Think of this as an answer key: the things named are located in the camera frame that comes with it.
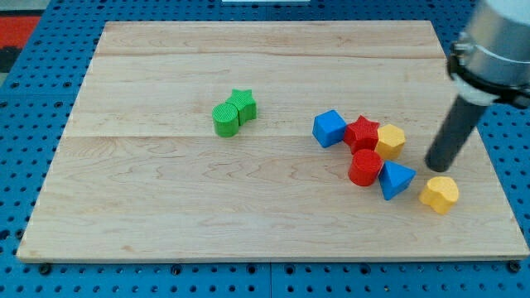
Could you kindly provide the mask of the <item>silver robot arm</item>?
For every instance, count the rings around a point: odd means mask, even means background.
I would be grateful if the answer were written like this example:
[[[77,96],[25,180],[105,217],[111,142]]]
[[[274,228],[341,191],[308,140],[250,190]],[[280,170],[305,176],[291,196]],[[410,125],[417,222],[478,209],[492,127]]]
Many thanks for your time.
[[[468,103],[529,106],[529,0],[480,0],[451,45],[449,73]]]

